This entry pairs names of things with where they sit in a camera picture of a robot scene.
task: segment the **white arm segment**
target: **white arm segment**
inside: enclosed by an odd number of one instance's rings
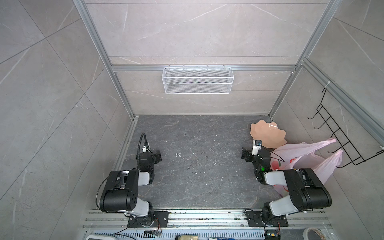
[[[269,185],[287,185],[284,171],[272,171],[264,174],[265,182]]]
[[[139,186],[149,184],[149,172],[139,172]]]
[[[291,197],[285,196],[279,200],[269,203],[269,208],[274,216],[281,216],[298,212],[299,210],[293,205]]]
[[[125,214],[131,214],[135,217],[145,217],[149,212],[149,202],[143,201],[140,198],[137,198],[136,207],[131,212],[126,212]]]

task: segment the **plastic bag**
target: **plastic bag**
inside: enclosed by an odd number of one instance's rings
[[[327,159],[315,155],[314,152],[334,142],[336,142],[336,139],[332,138],[312,144],[302,142],[300,144],[286,144],[278,147],[273,151],[275,154],[271,153],[271,157],[277,159],[282,158],[285,162],[271,159],[271,169],[286,170],[293,168],[312,168],[319,180],[324,184],[331,176],[336,166],[341,163],[343,151],[338,150]],[[283,197],[289,194],[287,186],[274,185],[273,188]]]
[[[302,142],[299,144],[286,144],[281,147],[278,147],[271,153],[271,169],[292,169],[295,162],[298,162],[303,156],[308,155],[334,142],[336,142],[336,139],[330,138],[325,141],[311,144]]]

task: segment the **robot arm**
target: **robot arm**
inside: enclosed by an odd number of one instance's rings
[[[264,204],[264,223],[278,216],[331,206],[330,194],[312,169],[272,171],[271,152],[262,146],[260,140],[253,140],[252,143],[252,151],[242,149],[242,159],[252,162],[257,180],[261,184],[286,185],[289,191],[288,196]]]
[[[149,212],[149,202],[137,197],[137,187],[149,184],[149,173],[137,169],[112,171],[100,198],[103,212],[124,212],[135,217],[144,217]]]
[[[329,207],[332,199],[311,168],[264,173],[265,184],[286,185],[289,195],[269,203],[273,216],[292,214],[308,209]]]

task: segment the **wall hook rack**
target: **wall hook rack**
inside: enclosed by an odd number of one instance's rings
[[[316,127],[314,127],[314,129],[319,129],[319,128],[321,128],[322,126],[324,126],[324,124],[326,124],[328,127],[329,127],[329,129],[331,130],[331,132],[332,132],[332,135],[331,135],[331,137],[332,136],[335,136],[335,138],[337,139],[337,141],[340,143],[340,147],[339,148],[337,148],[335,151],[333,151],[333,152],[329,152],[328,151],[328,153],[334,153],[334,152],[336,152],[337,150],[339,150],[339,149],[343,149],[344,150],[344,152],[347,154],[347,156],[349,157],[349,159],[351,160],[349,163],[347,163],[347,164],[345,164],[345,165],[343,165],[343,166],[341,166],[341,167],[337,167],[337,168],[343,168],[343,167],[345,167],[345,166],[347,166],[347,165],[349,165],[349,164],[353,164],[353,165],[359,165],[360,163],[362,163],[362,162],[365,162],[365,161],[367,161],[367,160],[369,160],[369,159],[371,159],[371,158],[373,158],[373,157],[376,157],[377,155],[380,155],[380,154],[382,154],[382,153],[384,153],[384,149],[383,150],[380,150],[380,151],[378,151],[375,155],[373,155],[372,157],[370,157],[370,158],[367,158],[367,159],[364,159],[363,157],[362,157],[362,155],[359,153],[359,151],[356,149],[356,147],[353,145],[353,143],[350,141],[350,139],[348,138],[348,136],[344,133],[344,131],[341,129],[341,127],[339,126],[339,124],[335,121],[335,119],[331,116],[331,114],[329,114],[329,112],[327,111],[327,109],[324,107],[324,105],[323,105],[323,99],[324,99],[324,96],[325,96],[325,93],[326,93],[326,91],[327,91],[327,89],[326,88],[324,88],[323,89],[323,91],[321,92],[321,93],[323,93],[324,92],[324,94],[323,94],[323,97],[321,98],[321,102],[320,102],[320,104],[319,104],[319,106],[316,108],[316,113],[315,113],[315,115],[313,115],[313,117],[311,117],[311,118],[308,118],[308,119],[313,119],[317,114],[319,114],[320,116],[321,116],[321,118],[324,120],[324,123],[320,126],[320,127],[318,127],[318,128],[316,128]],[[324,118],[324,116],[321,114],[321,112],[320,112],[320,110],[325,110],[326,112],[327,112],[327,114],[329,115],[329,117],[327,118],[327,119],[325,119]],[[336,124],[336,126],[337,126],[337,129],[334,131],[334,130],[332,130],[332,128],[330,127],[330,125],[328,124],[328,120],[333,120],[333,122]],[[340,140],[339,140],[339,138],[336,136],[336,133],[338,132],[338,131],[341,131],[341,133],[344,135],[344,137],[347,139],[347,142],[346,143],[344,143],[344,144],[342,144],[341,142],[340,142]],[[348,151],[344,148],[344,146],[345,145],[347,145],[347,144],[350,144],[350,145],[352,145],[352,147],[355,149],[355,151],[356,151],[356,153],[357,153],[357,155],[358,155],[358,157],[357,158],[355,158],[354,160],[352,160],[352,158],[351,158],[351,156],[349,155],[349,153],[348,153]],[[362,161],[361,162],[358,162],[358,163],[355,163],[355,161],[356,160],[358,160],[358,159],[361,159]]]

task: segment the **white wire basket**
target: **white wire basket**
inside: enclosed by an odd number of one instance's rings
[[[233,71],[230,67],[166,67],[162,80],[166,94],[230,93]]]

